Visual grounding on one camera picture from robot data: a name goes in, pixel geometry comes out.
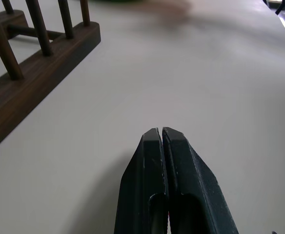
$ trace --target white table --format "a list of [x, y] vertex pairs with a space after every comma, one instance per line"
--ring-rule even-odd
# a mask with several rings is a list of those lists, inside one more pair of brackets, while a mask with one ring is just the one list
[[[40, 4], [63, 31], [57, 1]], [[24, 1], [12, 5], [32, 25]], [[0, 234], [112, 234], [120, 178], [141, 135], [163, 126], [214, 172], [240, 233], [285, 234], [285, 29], [273, 12], [202, 0], [190, 23], [165, 27], [89, 6], [102, 42], [0, 144]], [[39, 48], [11, 45], [18, 61]]]

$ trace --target wooden dowel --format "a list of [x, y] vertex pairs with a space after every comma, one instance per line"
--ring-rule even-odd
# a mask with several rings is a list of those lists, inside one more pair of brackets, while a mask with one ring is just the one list
[[69, 5], [68, 0], [58, 0], [59, 8], [61, 12], [63, 27], [65, 31], [65, 35], [67, 39], [72, 39], [74, 37], [73, 35], [73, 27], [72, 27], [72, 21], [69, 11]]
[[25, 0], [44, 56], [53, 54], [38, 0]]
[[11, 6], [11, 3], [9, 0], [1, 0], [2, 4], [4, 5], [5, 11], [7, 14], [13, 14], [14, 13], [14, 9]]
[[23, 74], [18, 65], [16, 57], [12, 52], [5, 32], [0, 24], [0, 58], [5, 65], [12, 80], [22, 79]]
[[89, 11], [88, 11], [88, 3], [87, 0], [80, 0], [81, 1], [81, 10], [82, 10], [82, 17], [84, 26], [90, 25], [90, 19], [89, 19]]
[[[24, 35], [24, 36], [37, 38], [37, 33], [35, 31], [35, 28], [9, 24], [7, 26], [7, 31], [9, 34], [12, 34], [12, 35], [18, 34], [18, 35]], [[47, 35], [50, 40], [55, 40], [56, 38], [60, 37], [62, 34], [63, 33], [47, 30]]]

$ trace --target wooden base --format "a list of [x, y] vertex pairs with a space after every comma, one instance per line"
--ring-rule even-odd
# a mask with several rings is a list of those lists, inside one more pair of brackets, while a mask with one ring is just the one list
[[74, 38], [63, 34], [51, 43], [53, 55], [41, 50], [20, 64], [24, 79], [0, 77], [0, 142], [99, 44], [99, 25], [73, 28]]
[[24, 12], [20, 10], [14, 10], [14, 13], [10, 15], [7, 14], [5, 11], [0, 12], [0, 23], [8, 39], [17, 36], [17, 34], [8, 33], [7, 26], [9, 24], [25, 26], [25, 27], [28, 26]]

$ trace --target white tabletop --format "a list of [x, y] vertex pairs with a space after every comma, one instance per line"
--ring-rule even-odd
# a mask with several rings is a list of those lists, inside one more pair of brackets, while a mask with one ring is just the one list
[[[40, 4], [47, 28], [63, 31], [57, 1]], [[25, 2], [12, 5], [32, 25]], [[69, 6], [81, 22], [79, 1]], [[112, 234], [124, 169], [141, 135], [163, 126], [183, 132], [214, 172], [240, 233], [285, 234], [276, 15], [262, 0], [197, 0], [175, 27], [89, 6], [102, 42], [0, 144], [0, 234]], [[36, 39], [10, 42], [18, 61], [39, 49]]]

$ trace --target dark wood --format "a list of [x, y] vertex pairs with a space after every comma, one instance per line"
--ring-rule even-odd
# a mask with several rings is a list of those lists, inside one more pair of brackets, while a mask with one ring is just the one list
[[11, 3], [9, 0], [1, 0], [2, 4], [4, 5], [5, 11], [7, 14], [13, 14], [14, 13], [14, 9], [11, 6]]
[[[9, 24], [7, 26], [7, 32], [9, 34], [12, 34], [12, 35], [18, 34], [18, 35], [24, 35], [24, 36], [37, 38], [37, 33], [35, 31], [35, 28], [23, 27], [23, 26], [19, 26], [19, 25]], [[48, 34], [49, 39], [55, 40], [58, 37], [60, 37], [63, 33], [47, 30], [47, 34]]]
[[69, 11], [69, 5], [68, 0], [58, 0], [59, 8], [61, 12], [63, 27], [65, 31], [65, 35], [67, 39], [72, 39], [74, 37], [73, 35], [73, 27], [72, 27], [72, 21]]
[[12, 80], [23, 79], [21, 69], [0, 24], [0, 58]]
[[20, 25], [20, 26], [27, 26], [26, 18], [24, 16], [23, 11], [15, 10], [13, 14], [9, 15], [5, 11], [0, 12], [0, 24], [6, 34], [7, 39], [14, 38], [17, 34], [12, 35], [7, 32], [7, 25]]
[[89, 26], [90, 19], [89, 19], [89, 11], [88, 11], [88, 2], [87, 0], [80, 0], [81, 2], [81, 10], [82, 10], [82, 17], [84, 26]]
[[91, 22], [73, 28], [74, 38], [65, 34], [50, 45], [54, 54], [41, 50], [20, 64], [25, 79], [0, 77], [0, 142], [99, 44], [99, 25]]
[[53, 54], [38, 0], [25, 0], [44, 56]]

